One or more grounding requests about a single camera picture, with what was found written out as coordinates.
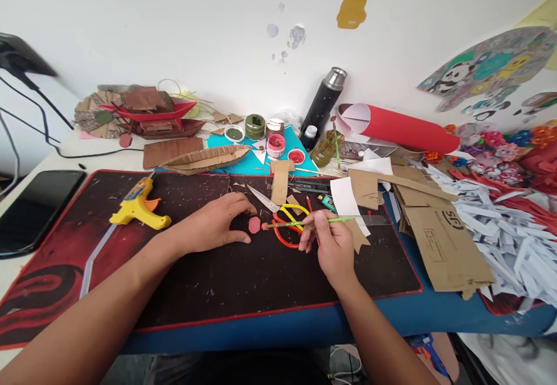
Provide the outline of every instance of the silver thermos cap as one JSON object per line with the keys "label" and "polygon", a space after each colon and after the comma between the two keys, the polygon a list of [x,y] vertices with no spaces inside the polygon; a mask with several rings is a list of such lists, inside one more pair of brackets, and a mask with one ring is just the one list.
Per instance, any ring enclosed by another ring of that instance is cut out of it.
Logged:
{"label": "silver thermos cap", "polygon": [[344,88],[344,81],[348,73],[340,67],[333,67],[327,76],[323,79],[323,84],[329,89],[341,91]]}

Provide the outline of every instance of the hand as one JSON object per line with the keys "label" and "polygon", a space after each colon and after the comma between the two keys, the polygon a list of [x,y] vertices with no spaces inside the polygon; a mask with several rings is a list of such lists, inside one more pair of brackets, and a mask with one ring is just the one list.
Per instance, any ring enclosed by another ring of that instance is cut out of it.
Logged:
{"label": "hand", "polygon": [[309,253],[313,239],[317,236],[319,248],[317,257],[319,266],[325,273],[331,286],[339,293],[347,285],[357,282],[354,272],[354,240],[352,231],[342,222],[327,221],[337,215],[328,210],[309,214],[303,221],[305,225],[300,239],[300,251]]}
{"label": "hand", "polygon": [[155,238],[176,251],[176,259],[187,253],[207,251],[228,243],[249,244],[243,231],[230,231],[230,223],[241,213],[256,215],[255,207],[240,192],[227,193],[173,225]]}

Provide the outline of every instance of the white table surface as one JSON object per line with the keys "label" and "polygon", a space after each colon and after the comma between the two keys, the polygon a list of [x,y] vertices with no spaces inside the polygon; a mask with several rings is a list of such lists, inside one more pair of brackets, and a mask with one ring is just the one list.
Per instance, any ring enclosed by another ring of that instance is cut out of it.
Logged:
{"label": "white table surface", "polygon": [[[80,139],[80,130],[76,129],[60,145],[60,150],[66,156],[98,154],[119,150],[121,147],[117,140],[107,139]],[[138,136],[133,137],[130,148],[142,149],[145,144],[157,142],[145,141]],[[52,153],[29,173],[19,185],[0,202],[0,216],[8,209],[18,195],[41,171],[45,170],[82,170],[79,163],[85,166],[87,176],[99,169],[143,171],[143,152],[129,151],[101,157],[87,157],[85,159],[63,159],[58,156],[54,148]],[[25,256],[0,260],[0,296],[4,296],[10,285],[16,280],[21,269],[31,260],[34,253]],[[0,351],[0,369],[11,361],[21,349]]]}

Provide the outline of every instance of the yellow glue gun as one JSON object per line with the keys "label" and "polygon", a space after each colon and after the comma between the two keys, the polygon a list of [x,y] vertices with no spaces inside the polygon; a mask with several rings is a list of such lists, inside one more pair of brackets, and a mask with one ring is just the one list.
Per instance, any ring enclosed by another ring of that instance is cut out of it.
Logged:
{"label": "yellow glue gun", "polygon": [[161,199],[147,200],[149,192],[153,189],[153,175],[141,179],[126,195],[120,204],[120,211],[112,214],[111,224],[129,224],[132,219],[137,218],[149,227],[160,230],[168,227],[172,220],[169,216],[160,217],[153,214]]}

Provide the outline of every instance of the black thermos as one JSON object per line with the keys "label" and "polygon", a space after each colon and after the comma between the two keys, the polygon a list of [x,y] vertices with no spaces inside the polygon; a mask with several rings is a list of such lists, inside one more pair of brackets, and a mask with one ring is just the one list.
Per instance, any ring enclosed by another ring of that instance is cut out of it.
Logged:
{"label": "black thermos", "polygon": [[309,112],[303,121],[302,134],[310,125],[317,127],[318,134],[323,132],[323,127],[325,127],[329,120],[332,107],[335,106],[338,96],[340,96],[342,89],[344,89],[344,80],[347,75],[348,73],[339,67],[333,67],[329,71],[321,82]]}

